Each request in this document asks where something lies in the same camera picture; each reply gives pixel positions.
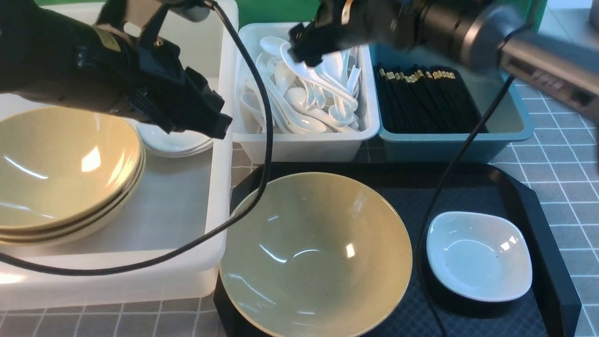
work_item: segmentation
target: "black tray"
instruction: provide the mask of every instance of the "black tray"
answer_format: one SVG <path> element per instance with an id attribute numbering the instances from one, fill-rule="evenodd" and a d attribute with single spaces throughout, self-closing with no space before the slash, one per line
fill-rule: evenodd
<path id="1" fill-rule="evenodd" d="M 414 247 L 425 208 L 445 168 L 442 164 L 275 163 L 271 179 L 322 171 L 365 183 L 397 210 Z M 258 187 L 261 174 L 257 169 L 233 190 L 232 210 Z M 487 213 L 513 222 L 527 241 L 534 271 L 531 291 L 499 317 L 466 317 L 437 305 L 449 336 L 574 336 L 581 302 L 535 192 L 493 166 L 463 164 L 449 179 L 432 217 L 449 210 Z M 214 302 L 228 337 L 267 336 L 236 311 L 220 277 Z M 365 336 L 440 336 L 415 270 L 396 310 Z"/>

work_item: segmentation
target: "white plate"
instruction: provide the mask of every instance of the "white plate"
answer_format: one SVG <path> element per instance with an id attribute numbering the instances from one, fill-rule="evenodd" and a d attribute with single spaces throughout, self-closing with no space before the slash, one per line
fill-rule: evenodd
<path id="1" fill-rule="evenodd" d="M 522 233 L 497 216 L 439 214 L 428 232 L 426 254 L 437 279 L 469 299 L 515 300 L 533 282 L 533 266 Z"/>
<path id="2" fill-rule="evenodd" d="M 167 134 L 156 125 L 143 123 L 137 123 L 137 132 L 150 149 L 166 154 L 191 151 L 211 141 L 211 138 L 194 131 Z"/>
<path id="3" fill-rule="evenodd" d="M 150 146 L 147 146 L 147 145 L 146 145 L 146 151 L 148 153 L 153 154 L 153 155 L 156 155 L 156 156 L 159 156 L 159 157 L 164 157 L 164 158 L 184 158 L 184 157 L 191 157 L 191 156 L 194 156 L 194 155 L 197 155 L 197 154 L 201 154 L 202 152 L 205 152 L 205 151 L 211 149 L 213 145 L 214 145 L 214 142 L 211 139 L 207 143 L 204 143 L 201 146 L 198 146 L 197 148 L 191 149 L 189 151 L 183 151 L 183 152 L 160 152 L 160 151 L 157 151 L 155 149 L 152 149 Z"/>

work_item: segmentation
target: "black cable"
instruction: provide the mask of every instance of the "black cable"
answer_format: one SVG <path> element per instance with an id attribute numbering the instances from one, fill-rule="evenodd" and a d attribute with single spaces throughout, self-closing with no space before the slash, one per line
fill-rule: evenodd
<path id="1" fill-rule="evenodd" d="M 230 226 L 234 225 L 237 221 L 239 221 L 244 216 L 246 216 L 256 206 L 256 204 L 258 204 L 258 201 L 262 197 L 264 190 L 266 189 L 266 186 L 268 183 L 268 179 L 269 179 L 269 175 L 270 175 L 270 168 L 271 168 L 271 163 L 272 163 L 272 156 L 273 156 L 273 117 L 272 117 L 272 111 L 270 110 L 270 104 L 268 103 L 269 100 L 268 100 L 267 91 L 264 86 L 264 83 L 262 82 L 262 78 L 260 77 L 260 73 L 258 72 L 258 69 L 256 69 L 256 65 L 252 61 L 252 57 L 247 52 L 247 49 L 243 45 L 243 42 L 241 42 L 241 40 L 239 39 L 239 35 L 237 35 L 235 28 L 229 21 L 228 17 L 226 16 L 226 14 L 222 10 L 222 8 L 219 6 L 219 4 L 216 1 L 212 1 L 212 0 L 204 0 L 204 4 L 217 14 L 220 17 L 223 24 L 225 25 L 226 30 L 228 31 L 229 35 L 231 36 L 231 38 L 237 45 L 237 48 L 241 52 L 241 55 L 243 56 L 243 59 L 247 63 L 247 66 L 250 68 L 250 72 L 252 73 L 252 76 L 256 80 L 256 84 L 258 85 L 258 89 L 260 91 L 260 96 L 262 97 L 262 101 L 264 102 L 264 109 L 265 109 L 265 114 L 266 114 L 266 129 L 267 129 L 267 132 L 266 132 L 266 154 L 265 154 L 265 159 L 264 159 L 264 168 L 263 168 L 262 177 L 260 180 L 260 185 L 258 187 L 258 192 L 256 193 L 256 197 L 254 197 L 254 200 L 252 200 L 252 203 L 249 204 L 247 208 L 245 208 L 242 212 L 240 212 L 233 218 L 230 218 L 229 220 L 225 221 L 220 226 L 209 231 L 208 233 L 201 236 L 200 238 L 186 244 L 185 246 L 183 246 L 179 249 L 176 249 L 172 252 L 169 252 L 167 254 L 164 254 L 162 256 L 153 258 L 151 260 L 142 261 L 139 263 L 129 264 L 129 265 L 120 266 L 120 267 L 104 268 L 104 269 L 66 269 L 66 268 L 44 266 L 42 264 L 37 264 L 37 263 L 31 263 L 31 262 L 24 261 L 19 258 L 10 256 L 7 254 L 3 254 L 3 253 L 0 253 L 0 262 L 10 264 L 11 266 L 14 266 L 14 267 L 31 270 L 33 272 L 46 273 L 46 274 L 52 274 L 52 275 L 60 275 L 60 276 L 105 276 L 105 275 L 114 275 L 114 274 L 118 274 L 118 273 L 131 272 L 133 270 L 138 270 L 138 269 L 155 266 L 159 263 L 163 263 L 163 262 L 166 262 L 174 257 L 177 257 L 186 251 L 189 251 L 190 249 L 215 237 L 217 234 L 223 232 Z"/>
<path id="2" fill-rule="evenodd" d="M 503 97 L 506 95 L 507 90 L 510 88 L 510 85 L 512 85 L 512 82 L 514 82 L 514 77 L 510 76 L 507 79 L 507 81 L 505 82 L 505 84 L 503 84 L 503 87 L 501 87 L 501 89 L 499 90 L 499 93 L 497 93 L 497 96 L 495 97 L 495 99 L 493 100 L 491 105 L 489 106 L 489 109 L 487 109 L 487 111 L 483 115 L 483 118 L 474 127 L 474 129 L 472 130 L 472 132 L 470 133 L 470 135 L 468 136 L 468 138 L 462 145 L 462 148 L 459 150 L 458 154 L 451 160 L 447 169 L 441 176 L 441 180 L 439 180 L 439 184 L 437 185 L 437 188 L 435 189 L 435 193 L 432 196 L 431 203 L 428 205 L 428 208 L 426 209 L 426 212 L 424 213 L 424 219 L 422 220 L 422 226 L 420 228 L 420 232 L 418 233 L 418 239 L 416 240 L 416 257 L 414 259 L 414 264 L 416 266 L 416 270 L 418 271 L 418 277 L 420 278 L 420 287 L 422 288 L 422 292 L 424 293 L 424 296 L 426 298 L 426 303 L 428 304 L 428 307 L 432 312 L 432 316 L 435 318 L 435 321 L 437 322 L 437 325 L 438 325 L 439 329 L 441 330 L 441 334 L 443 335 L 443 337 L 447 337 L 447 330 L 443 326 L 443 322 L 441 322 L 441 318 L 439 317 L 439 314 L 437 313 L 437 309 L 435 309 L 435 306 L 432 303 L 431 295 L 428 293 L 428 290 L 426 289 L 426 285 L 424 283 L 424 278 L 422 277 L 422 265 L 420 263 L 420 256 L 422 255 L 422 241 L 424 239 L 425 233 L 428 231 L 428 218 L 431 216 L 432 209 L 434 208 L 435 203 L 437 202 L 437 199 L 439 198 L 439 195 L 441 194 L 441 190 L 443 189 L 443 186 L 447 182 L 447 179 L 449 178 L 449 176 L 452 174 L 453 170 L 455 169 L 458 161 L 460 160 L 460 158 L 462 158 L 462 156 L 464 155 L 464 153 L 466 152 L 466 150 L 468 149 L 470 144 L 472 144 L 472 141 L 474 140 L 474 138 L 479 134 L 480 130 L 482 130 L 482 128 L 485 126 L 485 124 L 487 123 L 489 118 L 493 115 L 493 112 L 495 112 L 495 109 L 497 109 L 497 106 L 499 105 L 501 100 L 503 100 Z"/>

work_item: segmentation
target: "yellow bowl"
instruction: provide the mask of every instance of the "yellow bowl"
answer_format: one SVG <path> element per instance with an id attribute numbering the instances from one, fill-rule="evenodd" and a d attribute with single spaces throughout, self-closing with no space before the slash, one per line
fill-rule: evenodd
<path id="1" fill-rule="evenodd" d="M 395 309 L 411 274 L 410 238 L 393 207 L 328 173 L 270 182 L 228 230 L 220 264 L 233 305 L 273 336 L 362 335 Z"/>
<path id="2" fill-rule="evenodd" d="M 142 147 L 122 118 L 48 107 L 0 122 L 0 229 L 42 230 L 98 210 L 135 174 Z"/>
<path id="3" fill-rule="evenodd" d="M 0 243 L 12 246 L 57 245 L 79 240 L 106 226 L 127 204 L 141 182 L 146 168 L 146 155 L 142 153 L 139 168 L 133 179 L 115 198 L 97 211 L 84 218 L 60 227 L 38 231 L 4 232 L 0 231 Z"/>

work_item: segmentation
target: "black chopsticks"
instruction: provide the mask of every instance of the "black chopsticks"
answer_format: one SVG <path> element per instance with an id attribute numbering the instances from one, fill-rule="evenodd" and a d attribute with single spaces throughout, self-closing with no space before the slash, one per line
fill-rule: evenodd
<path id="1" fill-rule="evenodd" d="M 383 126 L 391 133 L 470 133 L 480 112 L 457 70 L 374 67 Z"/>

